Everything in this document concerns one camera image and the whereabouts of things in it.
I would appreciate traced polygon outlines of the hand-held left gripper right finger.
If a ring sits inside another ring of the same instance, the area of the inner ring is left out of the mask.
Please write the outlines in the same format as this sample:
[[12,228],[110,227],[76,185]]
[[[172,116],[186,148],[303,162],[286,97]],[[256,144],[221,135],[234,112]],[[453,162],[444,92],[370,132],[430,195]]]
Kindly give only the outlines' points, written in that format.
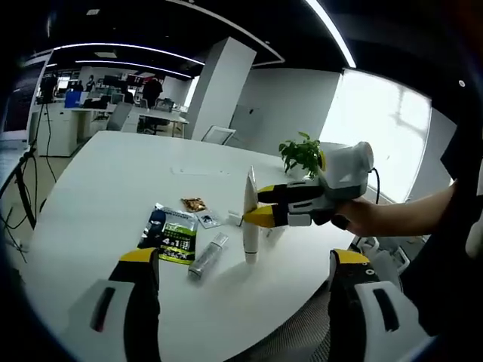
[[329,361],[414,361],[433,341],[412,301],[363,254],[332,250],[328,280]]

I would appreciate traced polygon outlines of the person's right hand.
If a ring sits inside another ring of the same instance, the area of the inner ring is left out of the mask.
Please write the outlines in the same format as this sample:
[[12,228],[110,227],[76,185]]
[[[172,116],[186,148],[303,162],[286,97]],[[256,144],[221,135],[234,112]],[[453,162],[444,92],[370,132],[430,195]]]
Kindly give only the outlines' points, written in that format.
[[340,204],[331,223],[359,237],[402,235],[411,225],[411,216],[403,204],[373,204],[356,199]]

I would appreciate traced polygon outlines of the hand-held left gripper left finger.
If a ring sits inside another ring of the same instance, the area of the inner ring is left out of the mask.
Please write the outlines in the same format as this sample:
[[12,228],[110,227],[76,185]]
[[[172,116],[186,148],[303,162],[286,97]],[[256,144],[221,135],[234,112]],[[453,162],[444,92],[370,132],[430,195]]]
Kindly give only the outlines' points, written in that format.
[[132,250],[70,307],[62,343],[76,361],[160,361],[158,249]]

